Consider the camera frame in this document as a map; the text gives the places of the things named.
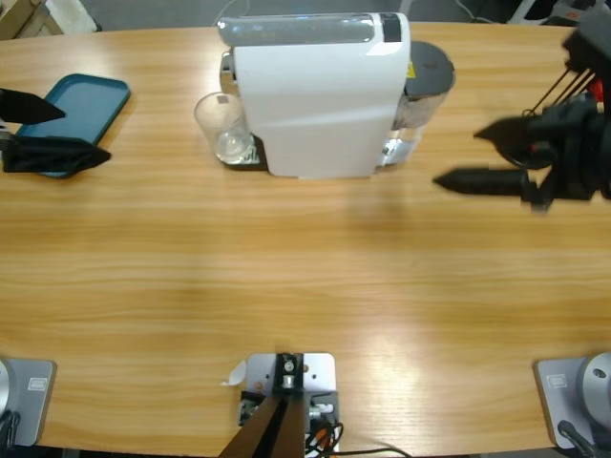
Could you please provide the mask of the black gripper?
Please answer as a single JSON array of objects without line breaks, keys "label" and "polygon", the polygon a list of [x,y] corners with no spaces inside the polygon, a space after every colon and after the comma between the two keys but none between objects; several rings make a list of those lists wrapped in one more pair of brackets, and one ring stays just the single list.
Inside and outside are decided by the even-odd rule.
[{"label": "black gripper", "polygon": [[546,107],[541,114],[500,118],[474,138],[511,144],[527,135],[525,170],[548,168],[539,184],[519,169],[454,168],[432,182],[462,195],[519,197],[547,212],[557,199],[610,199],[610,117],[591,95],[580,94]]}]

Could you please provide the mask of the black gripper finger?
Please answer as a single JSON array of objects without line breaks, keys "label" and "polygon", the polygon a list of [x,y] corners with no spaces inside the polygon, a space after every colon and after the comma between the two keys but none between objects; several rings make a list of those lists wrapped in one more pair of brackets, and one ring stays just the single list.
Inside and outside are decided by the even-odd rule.
[{"label": "black gripper finger", "polygon": [[2,140],[6,173],[78,173],[110,158],[109,152],[78,138],[11,136]]},{"label": "black gripper finger", "polygon": [[1,89],[0,116],[18,124],[39,124],[63,118],[65,112],[35,94]]}]

